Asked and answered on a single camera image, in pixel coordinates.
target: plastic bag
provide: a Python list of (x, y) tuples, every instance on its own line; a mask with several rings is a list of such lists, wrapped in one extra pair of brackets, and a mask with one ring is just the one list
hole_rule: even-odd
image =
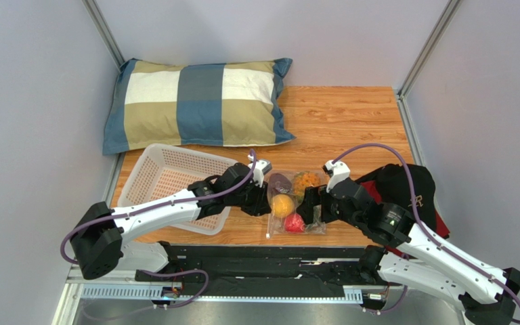
[(267, 175), (268, 201), (272, 212), (268, 219), (266, 238), (275, 234), (325, 234), (326, 224), (320, 221), (320, 206), (314, 207), (314, 222), (305, 225), (296, 208), (304, 199), (304, 189), (320, 186), (323, 172), (272, 171)]

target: red ball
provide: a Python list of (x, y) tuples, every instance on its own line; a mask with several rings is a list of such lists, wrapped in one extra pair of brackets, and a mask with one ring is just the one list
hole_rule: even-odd
[(286, 232), (299, 233), (304, 232), (304, 229), (306, 229), (304, 221), (298, 213), (293, 213), (284, 220), (284, 230)]

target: blue stripe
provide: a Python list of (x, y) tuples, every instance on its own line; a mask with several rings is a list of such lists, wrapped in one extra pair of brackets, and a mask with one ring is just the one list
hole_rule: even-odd
[(222, 146), (222, 78), (225, 64), (180, 71), (176, 119), (182, 144)]
[(284, 115), (282, 110), (278, 106), (277, 99), (282, 94), (282, 90), (284, 90), (284, 82), (283, 78), (290, 70), (290, 65), (292, 64), (292, 59), (283, 58), (274, 60), (274, 89), (272, 90), (272, 117), (274, 117), (274, 134), (276, 134), (275, 144), (281, 144), (282, 142), (287, 142), (290, 140), (296, 139), (296, 137), (288, 132), (284, 128)]
[(114, 88), (112, 110), (110, 111), (106, 128), (104, 129), (104, 146), (102, 153), (105, 155), (130, 150), (126, 131), (124, 130), (124, 105), (130, 75), (132, 71), (134, 71), (137, 61), (136, 59), (131, 59), (120, 67), (121, 72), (116, 80), (116, 87)]

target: wood grain surface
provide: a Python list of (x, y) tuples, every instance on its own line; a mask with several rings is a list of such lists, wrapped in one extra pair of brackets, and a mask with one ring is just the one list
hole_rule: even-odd
[[(272, 162), (274, 170), (320, 170), (330, 159), (358, 144), (378, 142), (395, 148), (407, 162), (412, 155), (396, 99), (389, 87), (287, 87), (278, 100), (286, 128), (297, 139), (287, 144), (256, 147), (258, 158)], [(248, 148), (185, 146), (186, 148), (233, 158), (247, 164)], [(115, 207), (122, 188), (143, 150), (126, 153), (112, 200)], [(392, 153), (365, 148), (343, 158), (352, 177), (359, 177), (389, 163)], [(325, 235), (278, 234), (266, 238), (268, 216), (251, 217), (232, 208), (224, 228), (206, 236), (166, 227), (138, 238), (142, 242), (165, 240), (173, 244), (247, 244), (295, 246), (366, 246), (372, 244), (359, 230), (335, 221)]]

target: plastic basket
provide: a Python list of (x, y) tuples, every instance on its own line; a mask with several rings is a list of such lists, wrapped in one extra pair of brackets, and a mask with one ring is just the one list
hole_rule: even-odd
[[(118, 199), (118, 207), (129, 207), (170, 196), (185, 189), (195, 181), (212, 175), (222, 175), (237, 163), (234, 159), (205, 154), (185, 148), (152, 144), (138, 159)], [(184, 230), (204, 235), (217, 234), (230, 208), (219, 215), (173, 225)]]

